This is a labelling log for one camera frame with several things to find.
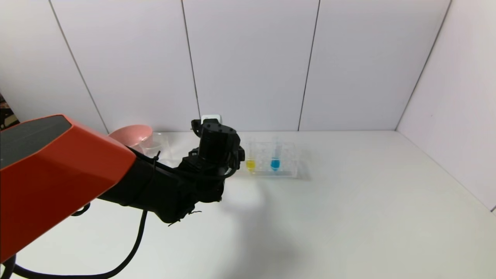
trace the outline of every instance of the yellow liquid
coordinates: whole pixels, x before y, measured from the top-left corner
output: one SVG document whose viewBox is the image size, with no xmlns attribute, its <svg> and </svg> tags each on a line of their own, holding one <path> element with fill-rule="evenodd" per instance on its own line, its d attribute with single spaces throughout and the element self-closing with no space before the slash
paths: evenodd
<svg viewBox="0 0 496 279">
<path fill-rule="evenodd" d="M 247 169 L 253 171 L 256 167 L 255 160 L 247 160 Z"/>
</svg>

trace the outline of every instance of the clear plastic cup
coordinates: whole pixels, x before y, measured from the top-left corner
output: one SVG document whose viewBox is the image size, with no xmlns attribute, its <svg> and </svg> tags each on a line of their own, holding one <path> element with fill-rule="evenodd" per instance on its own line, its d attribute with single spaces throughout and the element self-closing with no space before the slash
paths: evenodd
<svg viewBox="0 0 496 279">
<path fill-rule="evenodd" d="M 139 146 L 143 150 L 145 156 L 153 158 L 160 151 L 160 159 L 171 158 L 171 149 L 169 141 L 164 133 L 153 133 L 152 136 L 140 142 Z"/>
</svg>

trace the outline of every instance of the pink bowl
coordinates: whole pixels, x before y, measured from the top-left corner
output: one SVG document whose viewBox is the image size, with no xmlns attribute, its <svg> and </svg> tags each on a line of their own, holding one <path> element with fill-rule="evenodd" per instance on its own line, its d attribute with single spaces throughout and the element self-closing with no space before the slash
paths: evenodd
<svg viewBox="0 0 496 279">
<path fill-rule="evenodd" d="M 133 149 L 141 152 L 139 143 L 152 135 L 152 128 L 147 125 L 131 125 L 122 127 L 110 133 L 109 137 L 117 140 L 118 142 L 132 147 Z"/>
</svg>

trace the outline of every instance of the orange robot arm casing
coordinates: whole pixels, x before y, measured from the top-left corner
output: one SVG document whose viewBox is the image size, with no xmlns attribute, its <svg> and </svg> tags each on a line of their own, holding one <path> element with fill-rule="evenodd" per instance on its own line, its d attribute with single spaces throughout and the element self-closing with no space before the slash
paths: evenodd
<svg viewBox="0 0 496 279">
<path fill-rule="evenodd" d="M 65 132 L 0 170 L 2 263 L 115 185 L 136 159 L 114 139 L 62 117 L 70 123 Z"/>
</svg>

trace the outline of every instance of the test tube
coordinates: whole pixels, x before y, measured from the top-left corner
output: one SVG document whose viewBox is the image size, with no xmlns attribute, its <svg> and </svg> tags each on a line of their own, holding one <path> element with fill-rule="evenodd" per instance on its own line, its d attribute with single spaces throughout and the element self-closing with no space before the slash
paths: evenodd
<svg viewBox="0 0 496 279">
<path fill-rule="evenodd" d="M 281 152 L 282 152 L 282 142 L 278 137 L 272 139 L 272 160 L 270 161 L 270 167 L 273 171 L 277 171 L 281 166 Z"/>
<path fill-rule="evenodd" d="M 255 144 L 252 138 L 248 138 L 248 155 L 246 159 L 247 169 L 249 172 L 253 172 L 256 168 L 255 163 Z"/>
</svg>

